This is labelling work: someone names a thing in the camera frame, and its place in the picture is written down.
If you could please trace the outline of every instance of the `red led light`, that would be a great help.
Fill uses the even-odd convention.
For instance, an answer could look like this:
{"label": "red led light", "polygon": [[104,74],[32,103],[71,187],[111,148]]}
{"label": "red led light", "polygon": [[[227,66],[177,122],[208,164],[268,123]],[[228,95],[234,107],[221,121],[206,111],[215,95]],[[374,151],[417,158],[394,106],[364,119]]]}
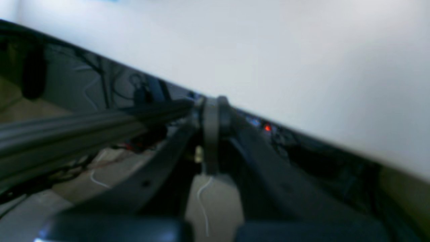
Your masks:
{"label": "red led light", "polygon": [[272,127],[270,127],[270,125],[269,125],[269,124],[266,124],[266,125],[264,126],[264,130],[266,130],[266,131],[270,131],[270,130],[272,130]]}

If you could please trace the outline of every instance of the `wire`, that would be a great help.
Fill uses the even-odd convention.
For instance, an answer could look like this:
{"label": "wire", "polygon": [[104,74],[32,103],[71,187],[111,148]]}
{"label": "wire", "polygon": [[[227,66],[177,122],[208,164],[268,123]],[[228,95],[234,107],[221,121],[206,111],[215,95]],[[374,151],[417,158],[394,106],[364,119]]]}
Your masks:
{"label": "wire", "polygon": [[[97,160],[95,161],[95,164],[97,164],[101,158],[105,155],[106,150],[103,150],[102,154],[97,158]],[[94,167],[94,169],[91,170],[91,175],[89,176],[89,178],[91,179],[92,182],[100,185],[100,186],[104,186],[106,188],[111,188],[109,185],[104,184],[103,182],[99,182],[94,178],[94,174],[95,174],[95,170],[96,170],[97,166]]]}
{"label": "wire", "polygon": [[143,85],[145,85],[145,81],[142,78],[141,75],[137,74],[137,73],[133,73],[129,76],[129,83],[135,88],[135,89],[139,89],[139,84],[142,87]]}
{"label": "wire", "polygon": [[202,209],[203,212],[203,216],[205,217],[205,225],[206,225],[206,237],[209,237],[209,219],[208,219],[208,215],[206,214],[206,209],[203,206],[203,203],[200,199],[200,196],[202,195],[203,191],[212,183],[213,181],[213,176],[211,176],[211,178],[208,180],[208,182],[203,185],[202,187],[200,187],[200,189],[197,191],[197,201]]}
{"label": "wire", "polygon": [[101,62],[101,57],[97,56],[97,62],[98,62],[98,66],[96,66],[94,63],[92,63],[90,60],[88,60],[84,53],[80,50],[75,50],[75,54],[77,57],[79,57],[85,64],[89,65],[95,72],[97,72],[100,75],[100,79],[101,79],[101,86],[102,86],[102,90],[103,90],[103,98],[104,98],[104,103],[106,105],[106,108],[109,109],[111,106],[109,104],[109,99],[108,99],[108,89],[106,87],[106,82],[105,82],[105,76],[104,76],[104,70],[103,70],[103,64]]}
{"label": "wire", "polygon": [[97,56],[97,62],[98,62],[98,66],[99,66],[99,69],[100,69],[100,78],[101,78],[101,85],[103,87],[104,102],[106,104],[106,108],[110,109],[111,105],[109,103],[109,98],[108,98],[108,87],[106,86],[106,78],[104,76],[103,63],[101,62],[101,57],[100,56]]}
{"label": "wire", "polygon": [[82,162],[81,162],[81,159],[76,159],[73,165],[65,167],[61,170],[63,175],[59,178],[54,179],[54,181],[52,181],[53,184],[63,183],[63,182],[73,180],[78,176],[80,176],[82,173],[87,172],[88,165],[94,160],[96,156],[97,154],[90,154]]}
{"label": "wire", "polygon": [[113,79],[112,81],[111,81],[111,89],[112,89],[112,92],[114,93],[114,94],[116,94],[116,95],[118,95],[119,97],[122,97],[122,98],[124,98],[125,100],[134,100],[132,97],[127,97],[127,96],[125,96],[125,95],[123,95],[123,94],[120,94],[116,89],[115,89],[115,83],[117,82],[117,78],[115,78],[115,79]]}
{"label": "wire", "polygon": [[81,58],[78,58],[78,57],[76,57],[76,56],[73,56],[73,55],[71,55],[71,54],[69,54],[69,53],[66,53],[66,52],[64,52],[64,51],[61,51],[61,50],[56,50],[56,49],[54,49],[54,48],[52,48],[52,47],[45,46],[45,49],[46,49],[46,50],[50,50],[50,51],[52,51],[52,52],[57,52],[57,53],[58,53],[58,54],[60,54],[60,55],[66,56],[66,57],[71,58],[71,59],[74,59],[74,60],[82,61],[82,59],[81,59]]}
{"label": "wire", "polygon": [[86,85],[83,90],[82,90],[82,94],[84,95],[85,99],[88,100],[88,102],[91,104],[91,106],[98,111],[98,106],[97,104],[88,96],[88,89],[92,86],[94,86],[98,81],[100,80],[100,77],[96,77],[92,82],[90,82],[88,85]]}

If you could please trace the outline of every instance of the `metal bar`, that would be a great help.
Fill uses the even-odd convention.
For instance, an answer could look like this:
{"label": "metal bar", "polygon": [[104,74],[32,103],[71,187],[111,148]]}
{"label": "metal bar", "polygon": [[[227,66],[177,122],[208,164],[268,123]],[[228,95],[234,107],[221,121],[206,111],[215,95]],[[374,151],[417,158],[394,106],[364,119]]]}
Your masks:
{"label": "metal bar", "polygon": [[207,174],[218,172],[219,109],[218,101],[208,98],[203,110],[204,170]]}
{"label": "metal bar", "polygon": [[0,126],[0,187],[12,186],[188,114],[187,100]]}

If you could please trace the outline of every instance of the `black plastic part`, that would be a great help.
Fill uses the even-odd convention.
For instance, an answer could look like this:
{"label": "black plastic part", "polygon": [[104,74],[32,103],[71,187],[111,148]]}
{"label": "black plastic part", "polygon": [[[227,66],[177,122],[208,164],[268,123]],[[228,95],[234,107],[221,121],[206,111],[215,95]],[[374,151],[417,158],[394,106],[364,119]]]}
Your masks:
{"label": "black plastic part", "polygon": [[[313,222],[351,222],[368,219],[367,215],[331,197],[301,175],[298,169],[289,166],[244,118],[235,114],[232,117],[232,126],[231,144],[242,156],[242,165],[237,166],[247,171],[248,175],[244,177],[247,179],[247,186],[258,188],[255,192],[264,191],[261,196],[270,200],[268,204],[275,206],[280,212],[280,217]],[[235,162],[233,159],[224,158],[220,161]],[[257,195],[250,196],[251,191],[240,186],[240,178],[237,176],[240,173],[231,172],[234,169],[229,168],[230,166],[231,164],[223,164],[221,167],[227,168],[224,171],[229,172],[237,183],[243,207],[248,208],[244,210],[244,215],[249,217],[247,214],[252,213],[253,209],[260,209],[246,204]]]}
{"label": "black plastic part", "polygon": [[151,92],[148,92],[144,87],[135,89],[133,92],[133,102],[135,106],[147,105],[154,101]]}
{"label": "black plastic part", "polygon": [[215,99],[207,99],[203,110],[203,145],[204,145],[204,171],[209,175],[219,172],[219,106]]}
{"label": "black plastic part", "polygon": [[27,99],[39,98],[46,84],[47,62],[43,45],[35,46],[30,50],[24,60],[22,70],[21,91],[22,96]]}
{"label": "black plastic part", "polygon": [[218,108],[220,137],[228,137],[231,135],[231,107],[227,97],[221,96],[218,98]]}
{"label": "black plastic part", "polygon": [[97,56],[97,62],[98,62],[98,71],[97,69],[94,69],[94,67],[93,69],[97,71],[98,74],[100,75],[100,82],[101,82],[101,87],[103,91],[104,104],[106,106],[106,109],[110,109],[111,105],[109,103],[108,87],[106,86],[106,76],[105,76],[105,71],[103,69],[103,62],[101,60],[101,56]]}
{"label": "black plastic part", "polygon": [[[64,213],[135,214],[150,203],[163,187],[166,187],[169,178],[171,180],[171,177],[176,177],[174,181],[177,184],[188,182],[190,185],[192,179],[189,179],[189,176],[181,177],[181,172],[178,173],[177,168],[182,154],[195,132],[196,128],[191,123],[184,124],[149,163],[131,177],[105,193]],[[186,169],[182,171],[184,174],[195,172],[195,170],[186,171]]]}
{"label": "black plastic part", "polygon": [[118,79],[118,78],[114,78],[114,79],[110,82],[112,92],[113,92],[114,94],[116,94],[117,96],[119,96],[119,97],[121,97],[121,98],[125,99],[125,100],[134,100],[134,98],[133,98],[133,97],[127,97],[127,96],[125,96],[125,95],[123,95],[123,94],[119,93],[119,92],[116,90],[116,88],[115,88],[115,84],[116,84],[117,80],[119,80],[119,79]]}
{"label": "black plastic part", "polygon": [[294,220],[290,212],[282,212],[269,195],[257,174],[247,165],[239,144],[235,141],[221,142],[220,170],[229,174],[240,192],[245,220]]}
{"label": "black plastic part", "polygon": [[47,241],[192,242],[186,221],[109,214],[67,214],[54,217],[39,232]]}
{"label": "black plastic part", "polygon": [[159,80],[159,82],[160,82],[160,88],[164,98],[166,99],[166,101],[171,101],[172,97],[170,96],[170,92],[169,92],[169,89],[167,88],[166,82],[162,80]]}
{"label": "black plastic part", "polygon": [[370,220],[359,223],[247,222],[236,234],[236,242],[388,242],[383,224]]}
{"label": "black plastic part", "polygon": [[286,150],[291,162],[316,177],[334,178],[342,169],[342,163],[336,158],[304,149],[301,146],[288,147]]}

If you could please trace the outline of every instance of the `white cable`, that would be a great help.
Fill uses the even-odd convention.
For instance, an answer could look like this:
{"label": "white cable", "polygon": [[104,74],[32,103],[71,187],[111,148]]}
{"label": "white cable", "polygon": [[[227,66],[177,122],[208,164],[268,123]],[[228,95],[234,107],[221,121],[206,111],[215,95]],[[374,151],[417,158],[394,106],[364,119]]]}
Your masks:
{"label": "white cable", "polygon": [[82,90],[82,94],[84,95],[85,99],[87,99],[87,101],[91,104],[91,106],[96,111],[98,110],[97,104],[88,96],[88,93],[86,93],[86,92],[90,87],[94,86],[99,80],[100,80],[100,76],[96,77],[92,82],[90,82],[88,85],[86,85]]}
{"label": "white cable", "polygon": [[206,214],[206,209],[203,206],[203,203],[200,199],[200,195],[202,194],[202,192],[211,184],[211,182],[213,181],[213,176],[211,176],[211,178],[209,179],[209,181],[203,185],[202,187],[200,187],[200,189],[197,191],[197,201],[202,209],[203,212],[203,216],[205,217],[205,224],[206,224],[206,237],[209,237],[209,220],[208,220],[208,215]]}
{"label": "white cable", "polygon": [[[106,153],[106,150],[103,150],[103,153],[101,153],[101,155],[97,158],[97,160],[95,161],[95,164],[97,165],[97,163],[101,160],[101,158],[104,156],[104,154]],[[97,166],[95,166],[95,168],[91,171],[91,175],[89,176],[89,178],[91,179],[92,182],[100,185],[100,186],[104,186],[106,188],[111,188],[109,185],[104,184],[103,182],[99,182],[94,178],[94,173],[95,173],[95,169],[97,168]]]}

